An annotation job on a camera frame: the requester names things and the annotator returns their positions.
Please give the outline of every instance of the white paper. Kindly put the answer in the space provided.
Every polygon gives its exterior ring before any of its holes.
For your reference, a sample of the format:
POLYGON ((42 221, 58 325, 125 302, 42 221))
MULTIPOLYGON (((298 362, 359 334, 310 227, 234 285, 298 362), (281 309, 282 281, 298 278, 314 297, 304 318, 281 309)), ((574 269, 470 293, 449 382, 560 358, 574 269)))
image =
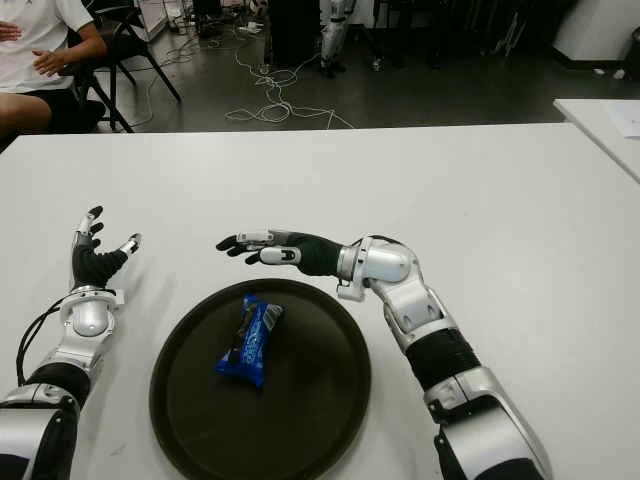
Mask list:
POLYGON ((625 138, 640 139, 640 100, 605 102, 605 109, 625 138))

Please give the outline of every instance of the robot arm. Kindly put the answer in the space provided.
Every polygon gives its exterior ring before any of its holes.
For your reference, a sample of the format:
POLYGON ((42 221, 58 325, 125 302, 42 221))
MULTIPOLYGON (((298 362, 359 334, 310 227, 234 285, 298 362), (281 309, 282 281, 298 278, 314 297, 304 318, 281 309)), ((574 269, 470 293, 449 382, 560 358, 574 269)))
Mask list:
POLYGON ((217 248, 250 252, 248 264, 296 265, 308 275, 338 277, 338 296, 362 301, 371 288, 424 390, 447 480, 550 480, 550 462, 535 433, 471 346, 433 290, 415 254, 371 236, 343 246, 312 235, 276 230, 240 233, 217 248))
POLYGON ((114 310, 122 295, 106 290, 109 279, 140 245, 133 235, 119 249, 96 254, 100 240, 93 225, 102 207, 88 212, 72 244, 70 293, 27 330, 17 363, 18 388, 0 398, 0 478, 7 480, 69 477, 77 422, 103 364, 115 329, 114 310), (64 334, 60 344, 25 379, 26 349, 46 316, 60 311, 64 334))

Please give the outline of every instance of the robot leg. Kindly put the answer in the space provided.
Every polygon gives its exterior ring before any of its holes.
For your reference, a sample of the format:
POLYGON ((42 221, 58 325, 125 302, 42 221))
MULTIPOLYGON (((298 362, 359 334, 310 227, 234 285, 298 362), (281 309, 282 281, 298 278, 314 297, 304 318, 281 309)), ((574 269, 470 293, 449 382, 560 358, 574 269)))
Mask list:
POLYGON ((320 65, 323 69, 331 68, 336 54, 340 49, 343 31, 347 27, 345 5, 347 0, 331 0, 331 18, 329 24, 322 31, 322 52, 320 65))
POLYGON ((353 15, 353 11, 356 8, 356 0, 346 0, 345 8, 344 8, 344 16, 346 17, 344 28, 341 31, 340 38, 338 40, 338 48, 336 51, 336 55, 340 55, 342 53, 342 49, 344 48, 344 42, 347 40, 347 34, 349 33, 349 24, 348 19, 353 15))

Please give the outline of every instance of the human hand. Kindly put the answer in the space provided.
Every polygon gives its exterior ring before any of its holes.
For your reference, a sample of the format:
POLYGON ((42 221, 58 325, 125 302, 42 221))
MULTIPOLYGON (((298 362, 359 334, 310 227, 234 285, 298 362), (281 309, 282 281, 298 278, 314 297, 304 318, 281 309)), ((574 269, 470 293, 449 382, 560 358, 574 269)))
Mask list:
POLYGON ((62 70, 67 64, 64 54, 60 52, 33 50, 33 54, 38 57, 38 59, 33 62, 33 66, 40 75, 51 77, 62 70))
POLYGON ((0 42, 15 42, 21 35, 22 31, 15 23, 0 21, 0 42))

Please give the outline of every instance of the black glove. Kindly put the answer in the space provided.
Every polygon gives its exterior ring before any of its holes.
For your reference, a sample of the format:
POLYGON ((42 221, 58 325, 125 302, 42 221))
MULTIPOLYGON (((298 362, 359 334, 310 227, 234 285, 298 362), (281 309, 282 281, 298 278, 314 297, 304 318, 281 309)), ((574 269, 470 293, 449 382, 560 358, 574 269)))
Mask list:
POLYGON ((73 273, 73 289, 84 286, 105 288, 107 282, 120 270, 127 261, 126 252, 133 253, 138 248, 139 235, 132 236, 127 243, 109 253, 96 253, 100 240, 93 238, 104 228, 102 223, 88 225, 102 213, 102 207, 95 207, 89 211, 78 227, 71 254, 73 273))

